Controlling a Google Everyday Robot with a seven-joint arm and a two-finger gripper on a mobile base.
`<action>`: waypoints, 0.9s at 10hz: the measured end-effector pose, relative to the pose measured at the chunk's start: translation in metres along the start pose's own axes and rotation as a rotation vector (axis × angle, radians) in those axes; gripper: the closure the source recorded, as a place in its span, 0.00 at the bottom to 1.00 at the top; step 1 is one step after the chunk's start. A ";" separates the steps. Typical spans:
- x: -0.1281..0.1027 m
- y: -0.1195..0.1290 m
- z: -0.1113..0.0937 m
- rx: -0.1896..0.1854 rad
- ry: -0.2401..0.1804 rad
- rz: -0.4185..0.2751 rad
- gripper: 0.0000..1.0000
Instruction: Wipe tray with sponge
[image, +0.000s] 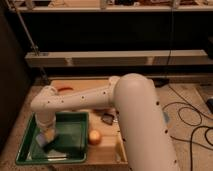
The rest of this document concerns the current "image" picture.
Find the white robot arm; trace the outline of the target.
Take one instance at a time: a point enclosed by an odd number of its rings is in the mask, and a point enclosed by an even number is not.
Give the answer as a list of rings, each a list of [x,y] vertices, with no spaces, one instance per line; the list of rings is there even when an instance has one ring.
[[[68,95],[46,86],[31,102],[41,131],[55,126],[57,112],[111,107],[131,171],[180,171],[155,86],[143,75],[112,76],[106,86]]]

